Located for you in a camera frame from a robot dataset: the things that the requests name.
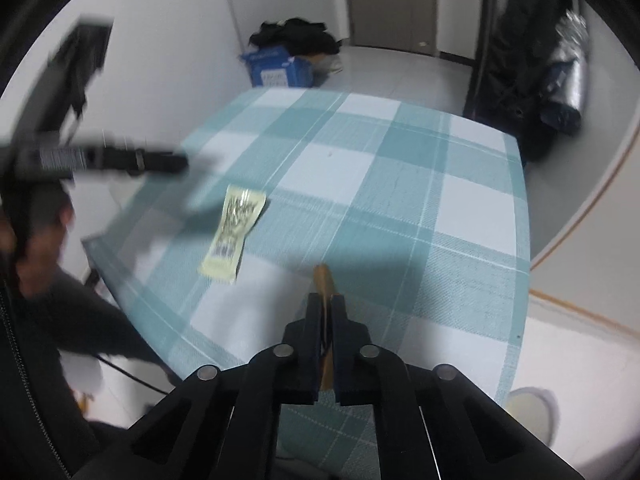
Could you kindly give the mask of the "person's left forearm black sleeve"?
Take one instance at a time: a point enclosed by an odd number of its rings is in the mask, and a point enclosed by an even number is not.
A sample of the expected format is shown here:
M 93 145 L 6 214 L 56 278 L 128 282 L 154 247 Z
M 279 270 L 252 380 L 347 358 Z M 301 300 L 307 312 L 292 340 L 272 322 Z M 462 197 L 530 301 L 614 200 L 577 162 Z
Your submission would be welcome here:
M 64 377 L 63 351 L 163 363 L 119 308 L 62 269 L 34 298 L 2 302 L 3 478 L 68 479 L 120 435 L 85 419 Z

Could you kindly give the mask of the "person's left hand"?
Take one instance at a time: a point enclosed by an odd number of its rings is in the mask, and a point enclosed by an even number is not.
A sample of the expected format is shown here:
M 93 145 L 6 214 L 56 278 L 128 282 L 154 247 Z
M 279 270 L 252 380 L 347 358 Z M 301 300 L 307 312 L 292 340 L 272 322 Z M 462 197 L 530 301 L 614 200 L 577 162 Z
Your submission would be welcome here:
M 51 285 L 74 208 L 62 184 L 1 183 L 1 279 L 12 300 Z

